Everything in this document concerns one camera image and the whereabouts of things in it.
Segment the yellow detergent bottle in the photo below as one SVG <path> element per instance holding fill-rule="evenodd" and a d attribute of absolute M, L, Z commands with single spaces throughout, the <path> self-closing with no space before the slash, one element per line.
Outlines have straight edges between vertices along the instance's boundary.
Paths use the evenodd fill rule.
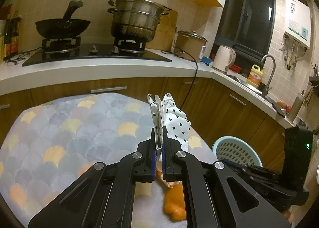
<path fill-rule="evenodd" d="M 251 86 L 254 86 L 254 88 L 258 88 L 262 81 L 263 74 L 264 74 L 264 69 L 260 68 L 258 65 L 253 64 L 247 78 L 247 83 Z"/>

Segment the black gas stove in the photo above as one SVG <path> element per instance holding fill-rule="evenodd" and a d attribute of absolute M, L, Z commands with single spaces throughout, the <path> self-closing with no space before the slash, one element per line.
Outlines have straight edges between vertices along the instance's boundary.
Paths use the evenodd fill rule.
<path fill-rule="evenodd" d="M 22 65 L 31 66 L 46 62 L 73 59 L 142 59 L 171 62 L 156 53 L 147 51 L 145 43 L 133 40 L 115 40 L 113 44 L 83 44 L 80 37 L 42 41 L 39 51 L 31 55 Z"/>

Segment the steel thermos bottle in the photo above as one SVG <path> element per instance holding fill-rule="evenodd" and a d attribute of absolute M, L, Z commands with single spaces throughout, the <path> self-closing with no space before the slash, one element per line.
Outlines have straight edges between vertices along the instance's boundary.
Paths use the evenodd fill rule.
<path fill-rule="evenodd" d="M 296 116 L 298 115 L 300 109 L 301 109 L 301 106 L 303 105 L 304 103 L 304 100 L 305 100 L 305 97 L 303 96 L 303 94 L 301 93 L 298 93 L 297 94 L 297 97 L 287 115 L 287 118 L 289 121 L 293 122 L 296 118 Z"/>

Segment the pastel scallop pattern tablecloth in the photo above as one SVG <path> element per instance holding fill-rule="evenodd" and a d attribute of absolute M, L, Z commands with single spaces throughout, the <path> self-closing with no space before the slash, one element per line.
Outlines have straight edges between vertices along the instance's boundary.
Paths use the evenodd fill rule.
<path fill-rule="evenodd" d="M 22 227 L 96 162 L 151 136 L 146 101 L 118 93 L 60 98 L 23 111 L 1 147 L 1 196 Z"/>

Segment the light blue perforated trash basket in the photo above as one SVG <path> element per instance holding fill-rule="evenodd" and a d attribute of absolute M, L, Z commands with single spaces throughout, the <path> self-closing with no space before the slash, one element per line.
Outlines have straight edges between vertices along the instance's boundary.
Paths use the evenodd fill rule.
<path fill-rule="evenodd" d="M 218 138 L 211 148 L 218 160 L 230 160 L 240 165 L 254 165 L 262 167 L 260 157 L 255 150 L 243 140 L 224 136 Z"/>

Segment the dark kitchen window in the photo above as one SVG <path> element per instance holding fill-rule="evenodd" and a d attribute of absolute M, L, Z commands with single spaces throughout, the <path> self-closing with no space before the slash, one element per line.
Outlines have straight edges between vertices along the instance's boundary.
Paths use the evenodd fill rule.
<path fill-rule="evenodd" d="M 276 0 L 225 0 L 214 44 L 260 61 L 270 48 L 275 13 Z"/>

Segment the beige rice cooker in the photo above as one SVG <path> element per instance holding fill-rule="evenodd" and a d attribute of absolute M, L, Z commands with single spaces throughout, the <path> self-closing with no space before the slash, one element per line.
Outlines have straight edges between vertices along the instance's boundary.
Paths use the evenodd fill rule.
<path fill-rule="evenodd" d="M 174 54 L 186 60 L 199 62 L 204 55 L 207 42 L 206 38 L 195 31 L 178 31 Z"/>

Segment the black frying pan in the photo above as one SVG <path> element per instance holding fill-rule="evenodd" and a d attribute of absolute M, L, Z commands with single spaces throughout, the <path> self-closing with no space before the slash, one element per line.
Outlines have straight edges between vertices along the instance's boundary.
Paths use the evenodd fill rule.
<path fill-rule="evenodd" d="M 82 1 L 72 0 L 62 18 L 37 21 L 35 23 L 37 32 L 45 39 L 68 39 L 79 36 L 88 28 L 90 21 L 71 17 L 83 5 Z"/>

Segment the white wall water heater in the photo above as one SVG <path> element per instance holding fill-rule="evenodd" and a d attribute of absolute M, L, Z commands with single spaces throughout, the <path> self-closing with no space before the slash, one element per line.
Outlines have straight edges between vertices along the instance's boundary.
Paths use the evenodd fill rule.
<path fill-rule="evenodd" d="M 298 0 L 285 0 L 284 32 L 303 47 L 310 48 L 311 19 L 307 5 Z"/>

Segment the wooden cutting board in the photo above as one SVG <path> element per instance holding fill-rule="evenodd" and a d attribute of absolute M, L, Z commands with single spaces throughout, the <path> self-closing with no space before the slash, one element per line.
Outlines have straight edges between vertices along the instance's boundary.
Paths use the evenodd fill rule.
<path fill-rule="evenodd" d="M 161 16 L 154 39 L 146 44 L 147 49 L 170 52 L 175 34 L 178 13 L 174 10 L 165 11 L 167 15 Z"/>

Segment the stainless steel steamer pot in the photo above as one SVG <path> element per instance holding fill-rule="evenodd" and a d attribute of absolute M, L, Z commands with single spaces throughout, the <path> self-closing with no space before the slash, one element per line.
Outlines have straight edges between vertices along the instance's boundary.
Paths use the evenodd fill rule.
<path fill-rule="evenodd" d="M 149 43 L 157 25 L 169 8 L 150 0 L 110 0 L 108 13 L 113 15 L 111 34 L 119 40 Z"/>

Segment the white heart pattern paper bag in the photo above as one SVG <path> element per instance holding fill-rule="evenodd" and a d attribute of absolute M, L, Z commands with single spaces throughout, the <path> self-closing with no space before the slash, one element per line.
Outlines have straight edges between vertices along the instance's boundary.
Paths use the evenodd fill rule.
<path fill-rule="evenodd" d="M 167 137 L 179 141 L 181 149 L 188 152 L 191 122 L 188 120 L 187 115 L 177 107 L 172 95 L 166 93 L 163 99 L 155 95 L 154 99 L 152 99 L 149 93 L 147 100 L 153 118 L 156 150 L 162 149 L 163 128 L 165 127 Z"/>

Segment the black wall shelf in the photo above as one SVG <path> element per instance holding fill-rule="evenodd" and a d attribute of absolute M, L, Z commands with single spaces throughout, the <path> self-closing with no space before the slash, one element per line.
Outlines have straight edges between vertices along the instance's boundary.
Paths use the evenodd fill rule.
<path fill-rule="evenodd" d="M 319 85 L 319 76 L 313 76 L 309 77 L 309 82 L 312 86 L 318 86 Z"/>

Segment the white electric kettle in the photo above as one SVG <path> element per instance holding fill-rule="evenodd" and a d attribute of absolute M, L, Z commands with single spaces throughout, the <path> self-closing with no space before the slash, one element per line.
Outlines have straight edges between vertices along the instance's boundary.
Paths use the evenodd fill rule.
<path fill-rule="evenodd" d="M 221 45 L 217 50 L 212 67 L 223 73 L 227 73 L 228 69 L 234 64 L 235 59 L 235 50 L 231 47 Z"/>

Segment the red plastic container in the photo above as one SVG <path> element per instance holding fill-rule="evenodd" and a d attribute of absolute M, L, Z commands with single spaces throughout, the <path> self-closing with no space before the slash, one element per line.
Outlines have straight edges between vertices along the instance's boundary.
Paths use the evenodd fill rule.
<path fill-rule="evenodd" d="M 235 73 L 240 73 L 242 71 L 242 68 L 236 65 L 232 65 L 229 69 Z"/>

